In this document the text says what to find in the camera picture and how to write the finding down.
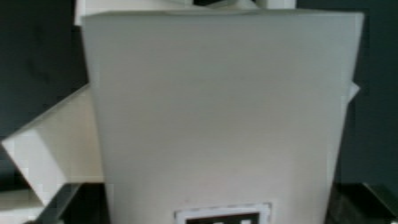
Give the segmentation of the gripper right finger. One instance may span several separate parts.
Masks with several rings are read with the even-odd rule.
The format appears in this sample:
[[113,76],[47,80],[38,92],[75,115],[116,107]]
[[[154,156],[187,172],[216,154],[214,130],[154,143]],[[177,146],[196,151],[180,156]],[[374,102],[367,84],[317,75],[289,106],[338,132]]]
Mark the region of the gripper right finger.
[[398,196],[385,185],[333,185],[326,224],[398,224]]

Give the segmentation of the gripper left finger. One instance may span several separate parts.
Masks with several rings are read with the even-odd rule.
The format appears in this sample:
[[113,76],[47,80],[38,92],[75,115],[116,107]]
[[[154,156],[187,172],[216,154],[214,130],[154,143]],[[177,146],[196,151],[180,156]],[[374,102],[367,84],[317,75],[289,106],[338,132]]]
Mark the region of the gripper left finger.
[[106,185],[67,184],[35,224],[111,224]]

